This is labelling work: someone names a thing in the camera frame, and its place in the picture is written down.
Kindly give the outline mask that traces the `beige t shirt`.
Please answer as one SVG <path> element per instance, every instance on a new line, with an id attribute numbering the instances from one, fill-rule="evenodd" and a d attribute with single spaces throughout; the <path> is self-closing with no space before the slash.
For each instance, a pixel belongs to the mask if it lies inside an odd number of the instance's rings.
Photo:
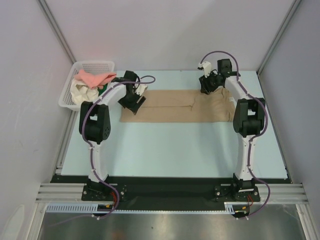
<path id="1" fill-rule="evenodd" d="M 232 122 L 232 94 L 218 88 L 209 94 L 199 90 L 148 90 L 136 114 L 122 109 L 122 123 L 219 123 Z"/>

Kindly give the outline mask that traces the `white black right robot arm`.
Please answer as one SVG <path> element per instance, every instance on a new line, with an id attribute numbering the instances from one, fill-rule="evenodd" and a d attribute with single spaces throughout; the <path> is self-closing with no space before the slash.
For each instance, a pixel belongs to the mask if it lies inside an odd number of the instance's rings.
<path id="1" fill-rule="evenodd" d="M 233 129 L 238 136 L 237 165 L 229 186 L 214 188 L 215 199 L 222 201 L 260 201 L 252 166 L 252 154 L 257 138 L 265 132 L 265 99 L 249 94 L 240 81 L 238 71 L 233 71 L 230 59 L 221 59 L 214 70 L 208 61 L 202 60 L 198 69 L 203 71 L 199 78 L 200 91 L 210 94 L 219 87 L 227 89 L 236 102 Z"/>

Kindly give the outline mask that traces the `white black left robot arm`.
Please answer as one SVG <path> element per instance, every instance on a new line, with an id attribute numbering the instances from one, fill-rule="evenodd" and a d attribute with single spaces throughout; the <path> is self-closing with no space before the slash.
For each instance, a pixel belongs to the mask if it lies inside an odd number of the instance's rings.
<path id="1" fill-rule="evenodd" d="M 97 100 L 80 105 L 79 133 L 88 144 L 91 168 L 83 187 L 83 201 L 106 201 L 109 196 L 116 196 L 107 183 L 107 163 L 101 156 L 103 142 L 111 133 L 110 108 L 119 103 L 136 115 L 146 100 L 143 93 L 147 88 L 135 72 L 127 70 L 123 77 L 115 77 Z"/>

